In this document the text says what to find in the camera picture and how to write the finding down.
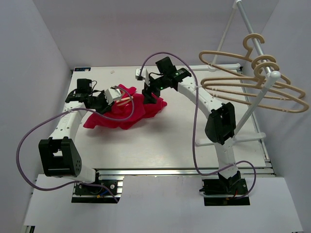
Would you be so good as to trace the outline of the red t shirt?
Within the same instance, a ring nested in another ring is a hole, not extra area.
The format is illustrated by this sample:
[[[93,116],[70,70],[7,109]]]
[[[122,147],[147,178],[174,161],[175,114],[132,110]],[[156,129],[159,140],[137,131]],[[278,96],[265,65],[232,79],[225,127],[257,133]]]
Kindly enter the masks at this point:
[[[167,106],[167,102],[161,97],[156,98],[155,104],[144,104],[144,96],[137,93],[135,87],[127,88],[122,84],[119,84],[119,87],[126,90],[126,92],[122,92],[122,97],[126,100],[114,104],[111,112],[105,113],[104,116],[114,119],[124,119],[128,116],[130,118],[126,121],[113,121],[97,114],[91,114],[83,124],[84,128],[94,129],[96,126],[100,126],[128,130],[142,119],[155,117]]]

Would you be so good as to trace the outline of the beige hanger front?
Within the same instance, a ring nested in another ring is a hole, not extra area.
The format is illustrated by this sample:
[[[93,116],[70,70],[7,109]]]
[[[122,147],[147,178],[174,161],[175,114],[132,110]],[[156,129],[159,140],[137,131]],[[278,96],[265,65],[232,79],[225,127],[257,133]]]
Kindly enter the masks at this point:
[[[121,90],[121,99],[116,101],[118,106],[126,105],[131,102],[132,96],[127,95],[125,96],[125,92]]]

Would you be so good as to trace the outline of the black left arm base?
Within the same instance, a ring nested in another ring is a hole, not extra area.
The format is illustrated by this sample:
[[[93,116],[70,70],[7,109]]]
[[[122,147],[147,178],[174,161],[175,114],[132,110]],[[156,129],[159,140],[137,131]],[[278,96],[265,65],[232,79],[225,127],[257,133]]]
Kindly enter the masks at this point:
[[[100,180],[100,184],[106,186],[117,200],[120,200],[123,181],[121,180]],[[93,187],[83,184],[76,184],[73,189],[72,203],[99,203],[116,204],[115,199],[102,187]]]

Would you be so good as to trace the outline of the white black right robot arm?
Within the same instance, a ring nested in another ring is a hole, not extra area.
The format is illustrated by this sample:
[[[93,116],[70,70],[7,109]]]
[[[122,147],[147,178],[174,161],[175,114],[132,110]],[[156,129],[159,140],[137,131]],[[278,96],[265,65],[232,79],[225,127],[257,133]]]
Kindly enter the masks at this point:
[[[217,172],[219,187],[224,193],[232,193],[241,179],[236,166],[233,137],[236,129],[235,108],[232,103],[223,103],[215,99],[198,85],[197,78],[189,68],[177,69],[169,57],[156,62],[158,78],[152,78],[144,67],[136,70],[136,79],[144,81],[142,94],[144,103],[155,104],[160,92],[173,88],[195,104],[195,110],[201,111],[207,118],[205,134],[213,143],[219,164]]]

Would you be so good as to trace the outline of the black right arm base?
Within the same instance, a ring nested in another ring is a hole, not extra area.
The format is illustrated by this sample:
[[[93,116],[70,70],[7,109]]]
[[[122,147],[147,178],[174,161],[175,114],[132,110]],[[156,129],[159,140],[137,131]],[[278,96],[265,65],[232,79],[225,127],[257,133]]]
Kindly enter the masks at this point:
[[[218,174],[217,179],[203,179],[199,190],[204,198],[204,206],[249,206],[246,180],[238,171],[233,177],[226,179]]]

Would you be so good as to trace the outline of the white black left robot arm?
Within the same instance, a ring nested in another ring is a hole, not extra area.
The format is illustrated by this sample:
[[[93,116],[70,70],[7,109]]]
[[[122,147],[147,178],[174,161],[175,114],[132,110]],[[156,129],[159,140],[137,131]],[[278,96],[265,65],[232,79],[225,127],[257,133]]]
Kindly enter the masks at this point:
[[[82,164],[81,156],[74,144],[78,128],[86,109],[99,114],[111,111],[116,100],[121,99],[121,91],[109,88],[93,95],[92,80],[78,79],[76,88],[67,96],[64,115],[48,139],[42,139],[38,148],[44,174],[50,177],[68,177],[86,183],[93,194],[102,190],[103,182],[96,178],[96,170]]]

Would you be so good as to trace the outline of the beige hanger middle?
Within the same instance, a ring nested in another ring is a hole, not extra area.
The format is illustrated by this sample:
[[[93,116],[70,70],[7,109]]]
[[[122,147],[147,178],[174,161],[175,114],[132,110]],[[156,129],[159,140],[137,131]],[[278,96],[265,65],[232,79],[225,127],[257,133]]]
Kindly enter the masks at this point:
[[[244,61],[247,61],[251,64],[253,69],[254,76],[249,77],[242,74],[239,74],[234,71],[230,71],[227,68],[223,68],[220,65],[215,65],[211,62],[208,62],[203,58],[204,55],[223,55],[233,58],[238,58]],[[256,90],[263,90],[264,85],[268,83],[268,78],[262,74],[262,70],[268,66],[271,66],[273,71],[279,71],[279,66],[276,63],[275,57],[271,55],[259,55],[258,57],[251,59],[249,55],[238,55],[228,52],[216,52],[211,50],[206,50],[199,53],[199,59],[202,63],[209,65],[213,68],[224,71],[228,74],[232,74],[232,77],[217,77],[217,78],[205,78],[201,80],[201,86],[206,90],[212,90],[215,92],[230,93],[233,95],[243,95],[248,97],[255,97],[256,95],[251,93],[243,93],[237,91],[230,91],[222,89],[223,86],[234,86],[234,87],[244,87]]]

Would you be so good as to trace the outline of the blue label sticker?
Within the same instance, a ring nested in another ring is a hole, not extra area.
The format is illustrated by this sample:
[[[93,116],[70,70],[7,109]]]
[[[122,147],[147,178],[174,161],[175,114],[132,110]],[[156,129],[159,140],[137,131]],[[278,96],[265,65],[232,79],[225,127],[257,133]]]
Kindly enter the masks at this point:
[[[76,67],[74,72],[88,72],[91,70],[91,67]]]

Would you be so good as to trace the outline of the aluminium table rail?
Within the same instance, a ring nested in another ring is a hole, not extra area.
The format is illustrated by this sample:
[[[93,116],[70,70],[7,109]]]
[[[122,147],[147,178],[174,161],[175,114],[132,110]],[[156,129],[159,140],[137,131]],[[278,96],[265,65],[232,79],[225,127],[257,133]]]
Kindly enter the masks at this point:
[[[124,169],[124,170],[108,170],[99,169],[102,176],[127,176],[127,175],[198,175],[195,169]],[[260,177],[275,176],[271,167],[256,168],[256,174]]]

